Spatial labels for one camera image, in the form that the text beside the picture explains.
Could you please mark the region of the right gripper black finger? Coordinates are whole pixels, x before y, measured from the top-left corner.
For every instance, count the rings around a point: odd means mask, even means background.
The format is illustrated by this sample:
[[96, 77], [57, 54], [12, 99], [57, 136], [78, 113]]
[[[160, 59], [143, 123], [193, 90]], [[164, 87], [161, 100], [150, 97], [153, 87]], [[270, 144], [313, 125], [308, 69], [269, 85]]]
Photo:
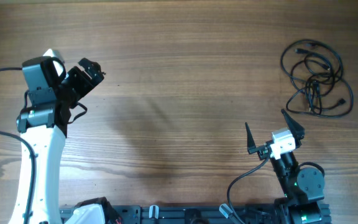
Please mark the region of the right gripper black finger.
[[293, 137], [297, 140], [302, 140], [305, 136], [304, 127], [296, 122], [284, 109], [281, 109], [281, 112]]
[[245, 126], [246, 126], [246, 133], [247, 133], [247, 151], [249, 154], [253, 154], [257, 151], [257, 147], [247, 122], [245, 122]]

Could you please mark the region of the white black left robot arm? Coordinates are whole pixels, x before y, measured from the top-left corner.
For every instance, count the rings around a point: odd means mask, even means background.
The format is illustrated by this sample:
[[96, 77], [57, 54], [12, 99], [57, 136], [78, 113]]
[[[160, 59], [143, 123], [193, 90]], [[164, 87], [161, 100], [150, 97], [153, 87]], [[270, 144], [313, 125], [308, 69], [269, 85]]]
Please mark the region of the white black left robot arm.
[[66, 71], [58, 57], [41, 56], [22, 64], [31, 106], [17, 117], [22, 155], [19, 187], [10, 223], [61, 223], [60, 161], [71, 110], [103, 80], [100, 64], [81, 59]]

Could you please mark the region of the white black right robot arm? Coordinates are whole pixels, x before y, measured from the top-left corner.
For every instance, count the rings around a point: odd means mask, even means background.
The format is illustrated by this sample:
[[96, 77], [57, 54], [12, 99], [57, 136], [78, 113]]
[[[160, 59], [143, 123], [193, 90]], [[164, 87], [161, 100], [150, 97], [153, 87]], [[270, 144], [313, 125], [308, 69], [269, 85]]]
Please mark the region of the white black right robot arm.
[[246, 125], [247, 151], [263, 162], [271, 162], [284, 197], [274, 201], [279, 223], [331, 223], [329, 206], [324, 199], [325, 171], [314, 162], [298, 163], [293, 153], [301, 146], [305, 129], [285, 110], [286, 128], [272, 132], [272, 139], [257, 146]]

